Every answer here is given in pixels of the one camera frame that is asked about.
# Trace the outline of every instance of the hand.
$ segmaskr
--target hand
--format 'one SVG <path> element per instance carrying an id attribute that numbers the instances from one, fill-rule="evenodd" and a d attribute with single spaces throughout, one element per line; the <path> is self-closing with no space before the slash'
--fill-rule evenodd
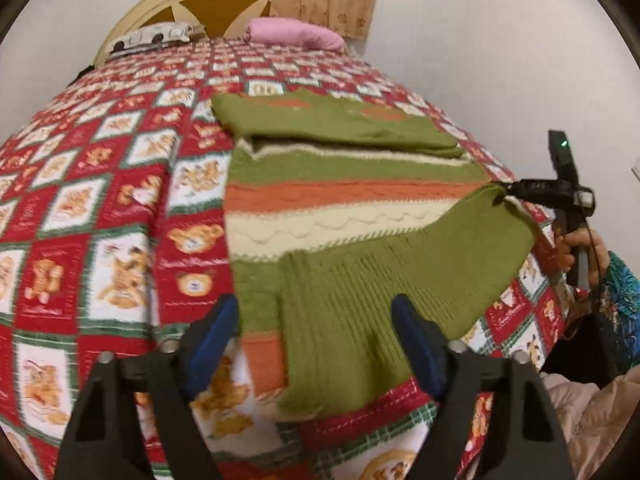
<path id="1" fill-rule="evenodd" d="M 607 248 L 602 241 L 602 237 L 594 229 L 591 230 L 591 236 L 593 237 L 593 243 L 595 245 L 595 251 L 591 245 L 591 238 L 589 237 L 589 231 L 585 227 L 581 227 L 572 233 L 566 235 L 562 234 L 559 227 L 554 227 L 554 238 L 556 239 L 556 259 L 558 261 L 558 267 L 563 272 L 568 272 L 571 267 L 574 266 L 575 258 L 571 254 L 572 247 L 585 247 L 589 252 L 589 284 L 591 286 L 597 286 L 598 275 L 598 263 L 600 263 L 600 276 L 604 276 L 609 269 L 610 257 Z"/>

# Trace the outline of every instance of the red and white quilt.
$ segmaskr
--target red and white quilt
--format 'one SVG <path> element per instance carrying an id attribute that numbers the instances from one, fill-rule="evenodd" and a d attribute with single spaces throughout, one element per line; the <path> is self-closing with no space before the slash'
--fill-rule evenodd
<path id="1" fill-rule="evenodd" d="M 224 233 L 232 140 L 209 105 L 217 92 L 298 88 L 428 115 L 495 179 L 511 173 L 437 107 L 364 62 L 325 51 L 205 40 L 108 62 L 63 91 L 0 150 L 0 427 L 30 469 L 51 479 L 74 399 L 95 357 L 147 352 L 233 292 Z M 526 205 L 549 256 L 550 218 Z M 495 356 L 524 349 L 542 366 L 563 328 L 540 258 L 465 339 Z M 284 424 L 255 411 L 252 380 L 232 342 L 210 402 L 194 410 L 225 478 L 398 480 L 436 405 L 413 381 L 356 413 Z M 235 405 L 216 398 L 233 392 Z M 136 397 L 158 478 L 170 477 L 152 408 Z M 464 463 L 486 434 L 478 399 Z"/>

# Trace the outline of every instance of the headboard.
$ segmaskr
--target headboard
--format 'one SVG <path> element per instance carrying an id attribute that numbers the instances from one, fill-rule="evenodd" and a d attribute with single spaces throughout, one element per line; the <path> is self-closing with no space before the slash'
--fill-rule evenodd
<path id="1" fill-rule="evenodd" d="M 106 60 L 108 44 L 132 30 L 158 22 L 201 23 L 210 37 L 242 36 L 247 23 L 268 16 L 271 0 L 142 0 L 113 28 L 100 47 L 94 65 Z"/>

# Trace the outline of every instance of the green knitted sweater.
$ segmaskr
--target green knitted sweater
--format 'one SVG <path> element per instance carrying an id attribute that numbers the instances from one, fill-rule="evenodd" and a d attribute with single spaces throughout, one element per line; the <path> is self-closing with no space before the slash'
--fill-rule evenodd
<path id="1" fill-rule="evenodd" d="M 534 243 L 528 217 L 428 118 L 309 92 L 212 104 L 238 138 L 224 207 L 242 344 L 256 395 L 283 418 L 352 412 L 407 380 L 392 298 L 460 337 Z M 369 107 L 382 119 L 360 120 Z"/>
<path id="2" fill-rule="evenodd" d="M 308 90 L 251 99 L 221 94 L 211 103 L 218 121 L 235 137 L 315 140 L 451 158 L 465 152 L 428 118 Z"/>

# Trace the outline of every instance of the screw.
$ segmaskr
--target screw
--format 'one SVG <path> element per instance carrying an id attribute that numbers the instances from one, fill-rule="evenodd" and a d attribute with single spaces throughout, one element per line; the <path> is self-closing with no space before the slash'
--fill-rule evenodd
<path id="1" fill-rule="evenodd" d="M 524 350 L 516 350 L 513 355 L 511 355 L 511 359 L 516 361 L 519 365 L 525 365 L 529 362 L 529 354 Z"/>
<path id="2" fill-rule="evenodd" d="M 116 354 L 114 354 L 113 352 L 109 352 L 108 350 L 105 352 L 100 352 L 100 355 L 98 355 L 98 362 L 101 365 L 106 365 L 113 361 L 115 357 Z"/>
<path id="3" fill-rule="evenodd" d="M 160 349 L 164 354 L 173 354 L 178 351 L 178 348 L 180 348 L 180 341 L 177 339 L 167 339 L 160 345 Z"/>
<path id="4" fill-rule="evenodd" d="M 460 339 L 453 339 L 447 343 L 447 348 L 456 354 L 463 354 L 467 350 L 467 346 L 464 341 L 460 341 Z"/>

